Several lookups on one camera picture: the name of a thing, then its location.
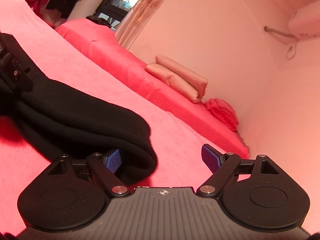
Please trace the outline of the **folded red blanket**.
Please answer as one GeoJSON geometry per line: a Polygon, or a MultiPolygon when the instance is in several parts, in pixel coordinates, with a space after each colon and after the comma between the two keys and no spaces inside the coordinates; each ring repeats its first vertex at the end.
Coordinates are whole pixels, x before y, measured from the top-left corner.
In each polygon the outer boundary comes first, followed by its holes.
{"type": "Polygon", "coordinates": [[[236,113],[226,101],[214,98],[206,101],[204,105],[211,115],[224,123],[231,131],[236,132],[238,130],[239,121],[236,113]]]}

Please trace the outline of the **patterned beige curtain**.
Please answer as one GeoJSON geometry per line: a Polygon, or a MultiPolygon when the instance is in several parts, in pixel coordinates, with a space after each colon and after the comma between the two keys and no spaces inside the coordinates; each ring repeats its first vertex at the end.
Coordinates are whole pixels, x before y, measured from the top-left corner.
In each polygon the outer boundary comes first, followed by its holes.
{"type": "Polygon", "coordinates": [[[138,0],[114,32],[118,43],[125,49],[129,49],[164,1],[138,0]]]}

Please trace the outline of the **wall air conditioner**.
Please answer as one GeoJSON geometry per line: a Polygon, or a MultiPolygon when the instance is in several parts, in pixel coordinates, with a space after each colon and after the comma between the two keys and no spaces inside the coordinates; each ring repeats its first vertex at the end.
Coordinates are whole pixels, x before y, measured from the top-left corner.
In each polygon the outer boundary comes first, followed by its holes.
{"type": "Polygon", "coordinates": [[[289,30],[296,38],[319,36],[320,2],[314,1],[296,10],[289,20],[289,30]]]}

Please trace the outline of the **black knit pants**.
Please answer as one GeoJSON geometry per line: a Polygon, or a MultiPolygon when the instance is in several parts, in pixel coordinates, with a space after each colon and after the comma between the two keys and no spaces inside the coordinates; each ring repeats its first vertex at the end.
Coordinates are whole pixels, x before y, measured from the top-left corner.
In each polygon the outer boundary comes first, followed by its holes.
{"type": "MultiPolygon", "coordinates": [[[[16,38],[2,33],[1,40],[16,38]]],[[[31,58],[30,67],[32,92],[15,93],[1,79],[1,115],[11,117],[46,159],[62,154],[84,159],[115,149],[122,159],[116,175],[125,184],[135,184],[155,171],[150,127],[140,115],[48,78],[31,58]]]]}

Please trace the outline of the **dark clothes by window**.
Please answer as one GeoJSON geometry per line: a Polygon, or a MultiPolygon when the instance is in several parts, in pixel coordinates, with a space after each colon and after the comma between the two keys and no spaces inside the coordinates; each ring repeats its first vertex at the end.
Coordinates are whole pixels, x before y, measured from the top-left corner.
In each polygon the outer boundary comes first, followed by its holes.
{"type": "Polygon", "coordinates": [[[86,19],[90,20],[91,22],[93,22],[95,24],[107,26],[108,28],[112,28],[112,25],[110,23],[108,23],[108,21],[105,20],[104,18],[89,15],[86,17],[86,19]]]}

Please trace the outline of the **dark framed window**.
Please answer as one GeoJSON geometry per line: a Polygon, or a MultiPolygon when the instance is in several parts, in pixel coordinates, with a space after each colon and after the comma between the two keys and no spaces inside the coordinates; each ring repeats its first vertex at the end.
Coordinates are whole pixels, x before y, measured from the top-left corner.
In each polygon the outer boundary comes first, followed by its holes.
{"type": "Polygon", "coordinates": [[[102,18],[107,25],[114,30],[138,1],[139,0],[103,0],[93,16],[102,18]]]}

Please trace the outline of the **folded pink quilt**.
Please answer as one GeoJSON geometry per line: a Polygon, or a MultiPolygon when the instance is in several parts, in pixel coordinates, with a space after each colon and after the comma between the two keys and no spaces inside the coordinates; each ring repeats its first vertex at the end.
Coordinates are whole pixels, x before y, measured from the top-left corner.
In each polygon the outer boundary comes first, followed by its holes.
{"type": "Polygon", "coordinates": [[[207,79],[168,57],[157,55],[145,70],[192,103],[200,102],[205,95],[207,79]]]}

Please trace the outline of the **red far bed cover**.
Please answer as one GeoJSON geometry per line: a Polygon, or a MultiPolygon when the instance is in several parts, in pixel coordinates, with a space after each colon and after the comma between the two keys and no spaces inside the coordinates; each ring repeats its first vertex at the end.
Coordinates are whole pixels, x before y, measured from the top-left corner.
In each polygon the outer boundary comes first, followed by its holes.
{"type": "Polygon", "coordinates": [[[146,63],[122,47],[107,26],[81,18],[60,25],[56,31],[80,53],[140,96],[181,119],[223,150],[248,158],[249,149],[238,133],[210,114],[204,104],[192,103],[146,72],[146,63]]]}

